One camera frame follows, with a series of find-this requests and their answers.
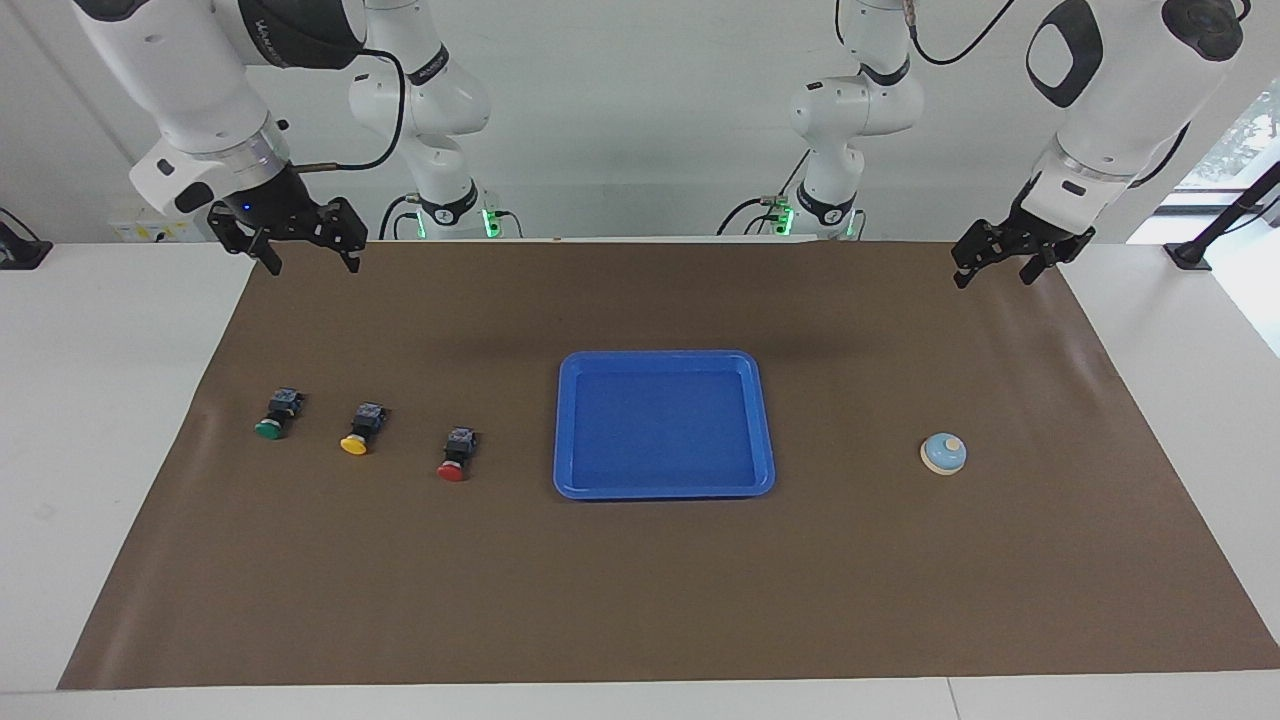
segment black cable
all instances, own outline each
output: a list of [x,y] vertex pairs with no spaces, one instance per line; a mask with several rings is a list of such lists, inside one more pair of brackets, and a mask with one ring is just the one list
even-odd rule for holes
[[751,233],[751,228],[755,225],[755,223],[760,223],[760,227],[755,231],[754,234],[760,234],[760,233],[764,232],[764,228],[768,227],[769,220],[777,220],[777,219],[778,219],[777,215],[771,215],[771,214],[765,213],[765,214],[760,215],[759,218],[751,220],[750,223],[746,223],[746,232],[744,234],[753,234]]
[[13,213],[10,213],[9,210],[6,210],[4,208],[0,208],[0,213],[4,213],[13,222],[18,223],[18,227],[20,227],[22,229],[27,231],[27,234],[31,236],[31,240],[35,240],[36,242],[40,242],[40,236],[36,234],[36,232],[33,229],[31,229],[29,227],[27,227],[27,223],[22,222],[22,218],[19,218],[18,215],[14,215]]
[[399,78],[399,86],[401,86],[401,106],[399,110],[397,110],[396,113],[396,133],[392,135],[392,141],[387,146],[387,150],[384,150],[383,154],[372,163],[360,163],[357,165],[344,165],[342,163],[311,163],[307,165],[298,165],[297,168],[294,168],[298,173],[326,173],[332,170],[344,170],[344,172],[371,170],[385,163],[392,156],[392,154],[396,152],[396,147],[399,145],[399,136],[401,132],[404,129],[404,105],[406,101],[408,100],[408,78],[404,77],[404,65],[401,64],[399,58],[392,55],[390,53],[387,53],[385,50],[366,49],[356,54],[365,55],[367,58],[381,58],[384,60],[390,60],[390,63],[396,65],[396,76]]
[[796,176],[800,173],[800,168],[804,167],[804,161],[809,159],[810,154],[813,154],[812,147],[804,151],[804,155],[800,156],[800,161],[796,163],[796,169],[791,170],[791,174],[787,176],[787,182],[782,183],[782,190],[778,191],[778,195],[787,193],[787,188],[791,187],[791,181],[796,179]]
[[396,213],[396,209],[404,202],[408,202],[408,199],[402,195],[392,200],[392,204],[387,206],[387,211],[383,213],[383,224],[378,227],[378,240],[387,240],[387,225],[392,223],[392,215]]
[[751,200],[748,200],[746,202],[742,202],[737,208],[733,208],[733,211],[730,213],[728,217],[724,218],[724,222],[721,223],[719,229],[716,231],[717,237],[724,234],[724,228],[727,228],[728,224],[733,222],[733,218],[736,218],[742,210],[746,210],[751,205],[764,205],[764,204],[765,202],[763,200],[760,200],[759,197],[753,197]]
[[511,210],[498,210],[494,214],[497,217],[499,217],[499,218],[512,218],[512,219],[515,219],[516,220],[516,229],[520,231],[520,237],[521,237],[521,240],[524,240],[524,237],[525,237],[525,225],[524,225],[524,223],[520,222],[520,215],[512,213]]
[[996,17],[992,18],[989,23],[987,23],[987,27],[978,35],[978,37],[975,37],[974,41],[970,42],[969,46],[965,47],[955,58],[947,58],[946,60],[938,60],[937,58],[929,56],[929,54],[924,51],[924,47],[920,47],[920,36],[916,33],[916,29],[915,29],[914,24],[910,28],[911,44],[915,45],[915,51],[919,53],[920,58],[924,58],[924,60],[927,63],[933,64],[933,65],[954,65],[954,64],[959,63],[960,60],[964,60],[969,55],[969,53],[973,53],[974,49],[978,47],[978,45],[982,45],[982,41],[986,40],[988,35],[991,35],[991,31],[996,29],[996,26],[1005,17],[1005,13],[1007,13],[1009,9],[1012,8],[1014,3],[1016,3],[1016,1],[1018,0],[1007,0],[1005,3],[1005,6],[1001,8],[998,13],[996,13]]
[[1262,218],[1262,215],[1266,215],[1267,213],[1270,213],[1271,210],[1274,210],[1275,206],[1276,206],[1276,204],[1280,204],[1280,196],[1276,196],[1276,199],[1272,200],[1270,205],[1267,205],[1266,208],[1263,208],[1262,210],[1260,210],[1257,215],[1253,215],[1252,220],[1244,223],[1243,225],[1236,225],[1236,227],[1234,227],[1234,228],[1231,228],[1229,231],[1224,231],[1222,234],[1231,234],[1233,232],[1243,231],[1244,228],[1247,228],[1247,227],[1252,225],[1253,223],[1258,222],[1258,219]]
[[1178,133],[1178,140],[1174,141],[1174,143],[1169,147],[1169,152],[1165,154],[1165,159],[1161,160],[1158,165],[1156,165],[1155,170],[1151,170],[1149,173],[1147,173],[1147,177],[1144,177],[1144,178],[1142,178],[1139,181],[1134,181],[1133,184],[1129,186],[1129,190],[1133,190],[1135,187],[1142,187],[1142,186],[1147,184],[1148,182],[1151,182],[1152,178],[1155,178],[1156,176],[1158,176],[1160,173],[1162,173],[1165,170],[1165,168],[1169,165],[1169,161],[1172,160],[1174,155],[1178,154],[1178,149],[1183,146],[1183,141],[1187,140],[1187,131],[1189,131],[1189,129],[1192,129],[1192,124],[1190,123],[1187,123],[1185,126],[1183,126],[1181,132]]
[[399,240],[399,222],[403,220],[404,218],[416,220],[417,213],[403,213],[396,217],[396,222],[392,223],[392,240]]

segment plastic tray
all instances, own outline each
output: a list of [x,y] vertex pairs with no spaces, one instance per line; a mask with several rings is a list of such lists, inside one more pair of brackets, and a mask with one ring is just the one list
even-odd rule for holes
[[750,355],[577,352],[561,366],[556,488],[564,497],[755,497],[773,479]]

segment white table surface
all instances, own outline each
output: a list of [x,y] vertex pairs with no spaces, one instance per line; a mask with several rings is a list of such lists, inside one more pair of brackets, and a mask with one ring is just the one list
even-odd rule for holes
[[[0,274],[0,717],[1280,717],[1280,671],[50,692],[250,268],[212,245],[64,245]],[[1158,247],[1091,247],[1066,275],[1280,637],[1280,359]]]

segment green indicator light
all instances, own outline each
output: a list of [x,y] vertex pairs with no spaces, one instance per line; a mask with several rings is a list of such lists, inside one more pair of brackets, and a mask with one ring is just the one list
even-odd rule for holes
[[778,234],[791,234],[791,225],[796,222],[796,211],[786,208],[782,211],[782,222],[778,223]]
[[854,218],[849,222],[849,227],[845,229],[845,237],[854,237],[856,234],[858,238],[861,240],[864,229],[867,229],[867,213],[863,210],[854,210]]
[[502,222],[493,214],[493,210],[485,209],[483,213],[485,232],[489,233],[489,237],[498,237],[502,234]]

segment brown paper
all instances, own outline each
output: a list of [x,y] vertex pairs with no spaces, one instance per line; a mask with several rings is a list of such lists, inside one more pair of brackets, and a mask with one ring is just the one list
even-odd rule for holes
[[[285,247],[252,275],[63,688],[1240,670],[1267,633],[1056,273],[941,245]],[[741,348],[749,501],[552,486],[579,350]],[[279,386],[288,439],[253,434]],[[392,416],[365,457],[362,401]],[[453,425],[468,482],[434,475]],[[969,445],[929,473],[936,432]]]

